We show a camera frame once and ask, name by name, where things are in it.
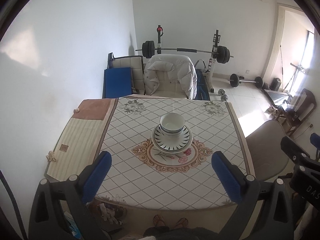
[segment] pink flower print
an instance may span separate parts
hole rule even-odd
[[[184,153],[186,156],[189,156],[189,155],[191,154],[191,148],[185,150],[183,153]]]
[[[179,163],[186,163],[188,160],[188,157],[187,156],[182,156],[181,158],[179,158],[178,162]]]

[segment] dark pants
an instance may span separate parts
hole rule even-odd
[[[170,231],[169,227],[148,228],[143,237],[155,236],[157,240],[214,240],[217,233],[205,228],[178,228]]]

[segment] stack of dishes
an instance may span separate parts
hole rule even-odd
[[[160,119],[151,136],[153,145],[161,152],[176,154],[187,150],[192,143],[192,132],[183,117],[167,113]]]

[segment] white puffer jacket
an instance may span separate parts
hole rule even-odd
[[[143,81],[146,94],[151,96],[159,87],[156,71],[166,71],[170,81],[178,80],[182,90],[189,99],[197,94],[197,76],[191,59],[184,55],[159,54],[154,55],[146,64]]]

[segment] plate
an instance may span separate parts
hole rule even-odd
[[[190,132],[187,127],[182,128],[182,132],[175,136],[168,136],[162,133],[160,125],[154,131],[157,144],[165,150],[180,150],[185,147],[190,139]]]
[[[191,145],[191,143],[192,143],[192,132],[191,132],[191,130],[190,130],[190,128],[187,126],[187,125],[185,125],[185,127],[187,128],[187,130],[189,131],[189,141],[187,142],[187,144],[184,146],[184,147],[182,147],[182,148],[180,148],[180,149],[178,149],[178,150],[166,150],[166,149],[164,149],[164,148],[162,148],[162,147],[160,147],[159,145],[158,145],[158,143],[157,143],[157,141],[156,141],[156,139],[155,139],[155,131],[156,131],[156,129],[158,128],[159,126],[156,126],[155,128],[154,128],[154,130],[153,130],[153,132],[152,132],[152,134],[151,134],[151,140],[152,140],[152,142],[153,142],[153,145],[159,150],[159,151],[161,151],[161,152],[164,152],[164,153],[168,153],[168,154],[176,154],[176,153],[180,153],[180,152],[183,152],[183,151],[185,151],[185,150],[187,150],[189,147],[190,147],[190,145]]]

